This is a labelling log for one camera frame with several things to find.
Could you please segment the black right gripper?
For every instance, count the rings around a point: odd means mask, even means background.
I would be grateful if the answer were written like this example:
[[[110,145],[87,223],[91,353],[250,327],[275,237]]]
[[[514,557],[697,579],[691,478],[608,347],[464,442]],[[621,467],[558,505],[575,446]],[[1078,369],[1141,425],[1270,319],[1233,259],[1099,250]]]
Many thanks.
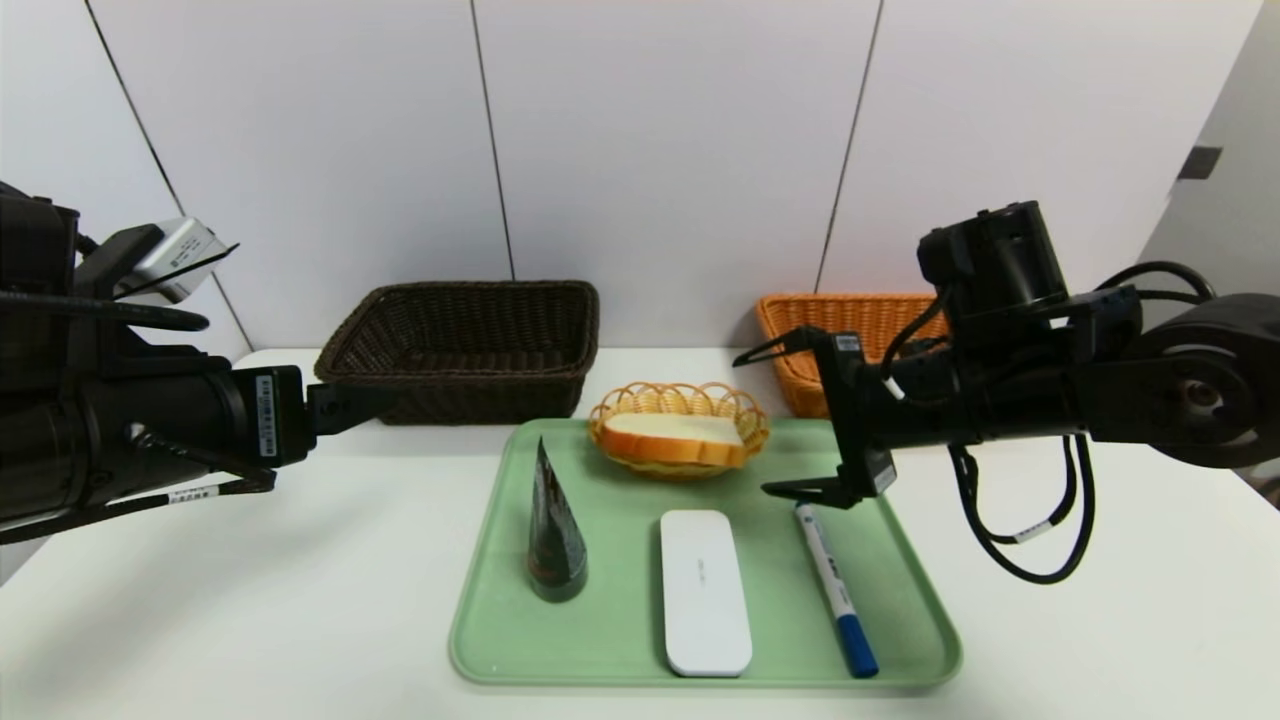
[[[955,397],[934,406],[897,398],[865,363],[854,333],[831,334],[799,325],[740,354],[733,368],[809,352],[819,372],[840,455],[833,477],[773,480],[760,486],[771,497],[847,510],[883,495],[897,479],[892,451],[957,443],[963,415]]]

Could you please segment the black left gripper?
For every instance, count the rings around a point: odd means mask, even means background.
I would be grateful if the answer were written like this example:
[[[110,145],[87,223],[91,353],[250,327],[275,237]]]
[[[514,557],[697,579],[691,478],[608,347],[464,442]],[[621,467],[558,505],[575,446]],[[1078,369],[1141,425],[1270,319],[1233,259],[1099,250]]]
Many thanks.
[[[123,364],[111,377],[111,491],[145,492],[214,473],[303,460],[401,402],[390,387],[310,384],[297,366]]]

